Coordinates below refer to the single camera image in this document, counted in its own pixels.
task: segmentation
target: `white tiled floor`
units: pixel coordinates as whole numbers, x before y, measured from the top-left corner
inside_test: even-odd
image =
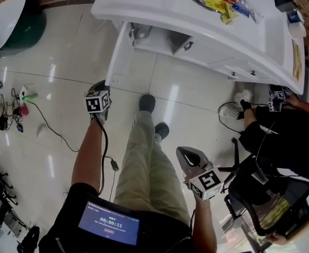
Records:
[[[47,9],[47,28],[38,44],[18,55],[0,59],[0,80],[5,81],[1,93],[5,100],[12,101],[12,88],[18,93],[22,85],[28,85],[38,94],[34,102],[50,126],[76,150],[89,125],[84,92],[105,78],[117,39],[110,22],[90,35],[102,24],[91,16],[90,8],[91,5],[73,5]],[[154,122],[165,121],[170,126],[170,135],[162,148],[172,160],[181,182],[183,173],[176,158],[176,148],[181,145],[203,150],[215,165],[231,166],[230,140],[238,134],[219,123],[217,109],[231,99],[233,89],[233,82],[203,67],[136,51],[129,75],[111,89],[113,103],[106,123],[108,156],[121,167],[139,97],[150,92],[157,100]],[[51,131],[38,138],[36,130],[43,119],[35,106],[29,103],[27,106],[30,113],[24,118],[23,133],[15,126],[0,132],[0,166],[9,173],[18,197],[15,212],[27,224],[36,223],[47,231],[62,206],[63,193],[69,189],[76,153]],[[239,122],[225,122],[242,127]],[[109,160],[105,171],[102,197],[108,199],[113,177]],[[193,195],[183,184],[182,188],[192,212]],[[223,198],[217,196],[211,201],[217,228],[229,214]],[[218,241],[224,243],[226,238],[218,237]],[[219,247],[219,252],[238,244],[240,238],[230,239]]]

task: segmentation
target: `plastic wrapper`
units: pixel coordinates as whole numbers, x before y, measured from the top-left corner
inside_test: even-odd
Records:
[[[232,19],[238,14],[232,9],[231,4],[225,0],[194,0],[204,8],[221,13],[220,19],[226,25],[233,24]]]
[[[226,25],[233,24],[233,18],[238,14],[249,18],[252,17],[255,23],[260,23],[263,16],[254,11],[247,0],[195,0],[208,10],[221,13],[221,20]]]

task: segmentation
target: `timer display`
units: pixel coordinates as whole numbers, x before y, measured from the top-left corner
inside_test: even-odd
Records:
[[[139,219],[122,215],[88,201],[79,227],[110,240],[136,245]]]

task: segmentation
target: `white sneaker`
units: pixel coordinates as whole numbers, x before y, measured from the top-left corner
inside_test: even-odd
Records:
[[[219,109],[218,113],[221,117],[232,117],[232,118],[237,119],[238,116],[239,116],[239,110],[235,107],[230,106],[230,105],[222,106]]]
[[[234,96],[234,101],[238,107],[241,107],[240,101],[245,100],[247,102],[251,102],[253,97],[253,93],[250,90],[243,90],[242,93],[236,93]]]

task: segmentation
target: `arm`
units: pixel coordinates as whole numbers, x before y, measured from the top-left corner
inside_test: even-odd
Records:
[[[213,228],[209,200],[200,201],[196,199],[196,214],[192,240],[194,252],[217,252],[217,238]]]
[[[92,119],[77,155],[72,172],[71,185],[86,183],[97,192],[101,183],[102,129]]]
[[[305,234],[307,231],[309,231],[309,220],[305,224],[303,224],[300,228],[298,228],[296,231],[291,233],[287,238],[277,233],[267,235],[266,238],[268,242],[271,242],[279,246],[284,246],[296,240],[301,235]]]
[[[286,99],[286,102],[288,102],[296,109],[309,113],[309,103],[299,100],[294,94],[292,94],[288,99]]]

